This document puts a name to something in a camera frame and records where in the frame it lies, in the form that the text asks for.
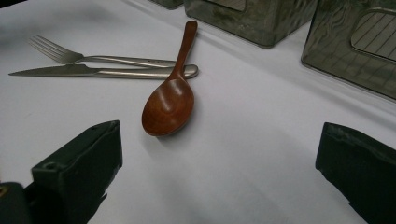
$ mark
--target white table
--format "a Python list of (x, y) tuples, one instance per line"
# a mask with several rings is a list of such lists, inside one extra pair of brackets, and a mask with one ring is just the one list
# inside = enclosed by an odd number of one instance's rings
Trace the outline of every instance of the white table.
[(309, 24), (261, 49), (199, 22), (193, 115), (163, 138), (140, 120), (160, 80), (8, 75), (57, 65), (27, 43), (32, 35), (86, 55), (174, 60), (188, 20), (184, 7), (146, 0), (0, 9), (1, 181), (27, 186), (50, 153), (118, 119), (124, 165), (90, 223), (365, 223), (315, 169), (321, 129), (342, 124), (395, 148), (396, 104), (302, 66)]

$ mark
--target metal tin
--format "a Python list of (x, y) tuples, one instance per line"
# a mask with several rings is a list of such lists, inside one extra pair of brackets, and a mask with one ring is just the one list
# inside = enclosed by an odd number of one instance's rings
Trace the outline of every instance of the metal tin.
[(183, 0), (150, 0), (168, 9), (175, 9), (183, 4)]
[(396, 2), (319, 0), (302, 62), (396, 100)]
[(186, 14), (271, 48), (312, 19), (317, 0), (184, 0)]

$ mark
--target fork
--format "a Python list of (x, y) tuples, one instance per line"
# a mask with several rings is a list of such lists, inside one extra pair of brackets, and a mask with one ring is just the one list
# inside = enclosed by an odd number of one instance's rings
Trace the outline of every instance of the fork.
[(172, 67), (175, 62), (156, 59), (140, 59), (140, 58), (126, 58), (116, 56), (84, 56), (80, 53), (74, 52), (70, 49), (65, 49), (40, 35), (32, 36), (29, 39), (29, 44), (35, 49), (45, 54), (52, 60), (63, 63), (73, 64), (80, 62), (108, 62), (108, 63), (123, 63), (143, 67)]

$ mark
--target spoon handle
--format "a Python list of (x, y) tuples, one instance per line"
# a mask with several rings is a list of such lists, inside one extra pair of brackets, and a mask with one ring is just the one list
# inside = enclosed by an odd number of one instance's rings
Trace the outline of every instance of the spoon handle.
[(174, 79), (177, 77), (184, 78), (184, 63), (186, 62), (187, 56), (189, 55), (192, 43), (194, 42), (195, 34), (197, 32), (198, 23), (196, 21), (186, 22), (186, 27), (184, 29), (183, 40), (181, 42), (180, 51), (177, 56), (175, 68), (169, 79)]

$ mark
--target metal knife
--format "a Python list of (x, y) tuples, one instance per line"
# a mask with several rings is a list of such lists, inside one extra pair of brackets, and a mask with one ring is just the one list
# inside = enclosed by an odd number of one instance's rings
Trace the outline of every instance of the metal knife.
[[(43, 67), (10, 73), (10, 76), (20, 77), (116, 77), (116, 78), (144, 78), (166, 79), (173, 67), (165, 68), (90, 68), (85, 64), (68, 64), (64, 66)], [(192, 78), (198, 75), (198, 66), (185, 66), (185, 77)]]

